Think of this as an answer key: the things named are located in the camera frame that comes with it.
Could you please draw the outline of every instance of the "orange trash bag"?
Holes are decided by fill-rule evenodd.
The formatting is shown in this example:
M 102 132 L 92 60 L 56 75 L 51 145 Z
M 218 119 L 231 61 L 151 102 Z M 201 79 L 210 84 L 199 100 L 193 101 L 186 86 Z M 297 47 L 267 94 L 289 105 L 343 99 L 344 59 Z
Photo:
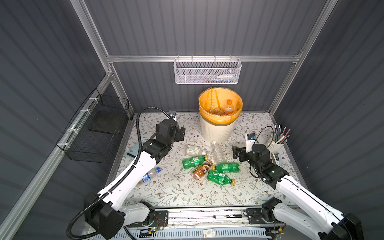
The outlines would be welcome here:
M 226 108 L 230 104 L 233 106 L 233 112 L 218 116 L 214 110 Z M 229 88 L 208 88 L 199 95 L 199 109 L 201 116 L 214 123 L 227 125 L 235 121 L 243 109 L 243 100 L 241 97 Z

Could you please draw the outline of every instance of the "wire basket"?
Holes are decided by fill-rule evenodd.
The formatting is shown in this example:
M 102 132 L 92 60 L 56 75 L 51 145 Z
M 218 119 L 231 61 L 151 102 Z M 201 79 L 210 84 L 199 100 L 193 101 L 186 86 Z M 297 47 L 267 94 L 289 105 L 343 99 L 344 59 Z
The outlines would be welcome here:
M 66 142 L 57 142 L 75 161 L 108 163 L 114 161 L 129 121 L 128 99 L 99 95 L 93 100 Z
M 179 61 L 175 58 L 173 66 L 177 84 L 236 84 L 242 65 L 239 58 L 228 61 Z

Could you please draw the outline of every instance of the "striped wall panel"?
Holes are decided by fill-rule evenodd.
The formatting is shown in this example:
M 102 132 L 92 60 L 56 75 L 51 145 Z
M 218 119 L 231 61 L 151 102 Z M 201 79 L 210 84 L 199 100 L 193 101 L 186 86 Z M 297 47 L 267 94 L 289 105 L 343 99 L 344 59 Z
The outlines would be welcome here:
M 176 84 L 173 63 L 114 63 L 132 107 L 198 111 L 199 94 L 225 87 L 243 99 L 243 110 L 268 110 L 292 63 L 243 63 L 238 84 Z
M 291 55 L 325 0 L 85 2 L 110 55 Z
M 69 1 L 0 1 L 0 36 L 2 222 L 105 71 Z M 108 168 L 64 158 L 14 239 L 63 239 Z
M 384 2 L 339 0 L 275 118 L 309 189 L 384 235 Z

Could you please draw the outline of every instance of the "pen holder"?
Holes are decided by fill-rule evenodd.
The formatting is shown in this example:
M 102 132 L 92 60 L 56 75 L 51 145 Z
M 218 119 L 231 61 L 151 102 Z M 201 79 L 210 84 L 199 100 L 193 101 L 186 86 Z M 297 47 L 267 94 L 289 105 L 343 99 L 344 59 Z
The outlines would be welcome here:
M 287 142 L 287 139 L 285 139 L 283 142 L 281 142 L 282 144 L 279 144 L 279 143 L 275 143 L 273 141 L 273 138 L 274 138 L 275 134 L 272 133 L 272 135 L 269 137 L 268 141 L 264 144 L 265 146 L 268 146 L 269 144 L 269 147 L 267 147 L 267 149 L 269 150 L 270 153 L 277 153 L 278 151 L 280 151 L 280 149 L 286 144 Z

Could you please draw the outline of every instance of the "white card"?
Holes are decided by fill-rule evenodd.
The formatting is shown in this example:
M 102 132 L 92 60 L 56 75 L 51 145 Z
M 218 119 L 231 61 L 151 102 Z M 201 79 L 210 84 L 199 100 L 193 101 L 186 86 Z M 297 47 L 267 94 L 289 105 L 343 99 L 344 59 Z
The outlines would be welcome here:
M 204 234 L 204 237 L 214 237 L 214 236 L 216 236 L 214 228 L 203 230 L 203 234 Z

